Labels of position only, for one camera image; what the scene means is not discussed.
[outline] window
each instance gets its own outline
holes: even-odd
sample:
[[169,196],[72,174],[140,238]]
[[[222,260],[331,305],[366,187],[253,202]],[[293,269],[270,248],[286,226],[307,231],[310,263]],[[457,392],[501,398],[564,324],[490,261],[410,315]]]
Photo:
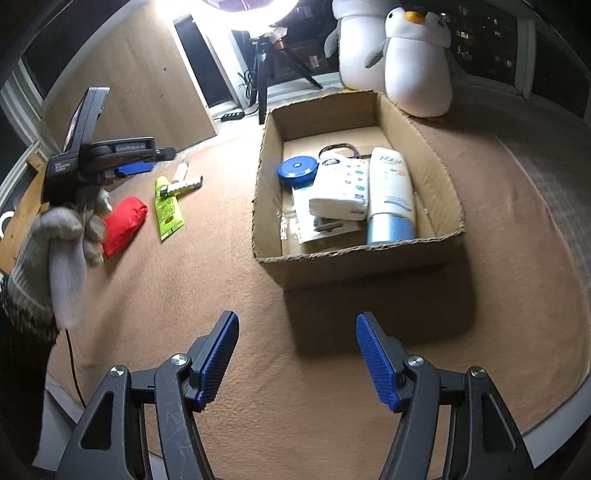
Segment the window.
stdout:
[[230,90],[193,17],[176,21],[174,27],[209,107],[231,101]]
[[[277,24],[287,27],[284,44],[306,66],[313,75],[339,71],[338,55],[324,58],[324,41],[336,28],[336,20],[332,14],[332,0],[300,0],[297,6]],[[255,47],[247,32],[233,32],[236,42],[246,64],[252,68],[255,59]],[[275,55],[273,62],[274,77],[269,85],[277,85],[300,78],[282,55]]]
[[450,51],[466,73],[514,84],[515,17],[482,0],[416,0],[416,3],[440,14],[449,24]]
[[566,53],[537,34],[534,83],[531,91],[583,117],[589,81]]
[[86,40],[127,2],[76,0],[41,30],[22,58],[43,98]]

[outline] red pouch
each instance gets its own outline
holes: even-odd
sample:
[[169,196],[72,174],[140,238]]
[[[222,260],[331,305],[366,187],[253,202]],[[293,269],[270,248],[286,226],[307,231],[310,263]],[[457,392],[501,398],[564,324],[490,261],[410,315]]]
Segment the red pouch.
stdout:
[[137,229],[144,224],[147,214],[148,207],[136,197],[128,197],[115,207],[113,213],[105,218],[107,238],[103,249],[106,258],[129,245]]

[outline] cardboard box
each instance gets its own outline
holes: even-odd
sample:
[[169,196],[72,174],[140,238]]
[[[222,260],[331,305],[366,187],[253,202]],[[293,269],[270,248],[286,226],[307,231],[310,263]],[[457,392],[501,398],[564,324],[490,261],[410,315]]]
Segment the cardboard box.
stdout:
[[[391,245],[365,245],[365,230],[299,244],[290,235],[291,191],[277,176],[280,162],[317,157],[329,144],[348,142],[361,154],[393,148],[413,180],[417,237]],[[411,121],[384,95],[335,93],[292,103],[267,115],[252,220],[256,260],[285,290],[354,280],[448,262],[465,232],[464,210],[447,170]]]

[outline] white bottle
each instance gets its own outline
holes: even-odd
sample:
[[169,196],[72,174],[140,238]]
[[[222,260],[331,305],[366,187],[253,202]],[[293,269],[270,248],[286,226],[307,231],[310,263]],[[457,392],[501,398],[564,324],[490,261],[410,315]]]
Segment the white bottle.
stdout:
[[177,183],[183,181],[187,175],[189,169],[189,161],[185,158],[177,167],[177,171],[174,173],[173,181],[170,183]]
[[369,161],[368,245],[415,238],[413,184],[402,155],[376,147]]
[[343,85],[356,90],[385,92],[384,61],[366,70],[365,59],[385,40],[386,15],[398,0],[333,0],[337,28],[324,42],[324,55],[339,46],[339,70]]

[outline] metal screw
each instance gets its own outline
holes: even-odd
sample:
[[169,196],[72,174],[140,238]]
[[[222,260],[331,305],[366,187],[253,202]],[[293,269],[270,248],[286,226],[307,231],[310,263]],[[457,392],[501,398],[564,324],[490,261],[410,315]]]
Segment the metal screw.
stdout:
[[186,364],[188,361],[189,361],[189,357],[187,355],[185,355],[184,353],[177,353],[176,355],[173,355],[173,357],[170,359],[170,362],[173,365],[177,365],[178,367]]
[[125,367],[123,365],[115,365],[109,370],[109,375],[112,377],[120,377],[125,373]]
[[411,367],[420,367],[425,363],[425,360],[422,356],[411,355],[407,358],[407,362]]
[[470,374],[474,378],[484,378],[486,375],[486,371],[482,367],[472,367],[470,369]]

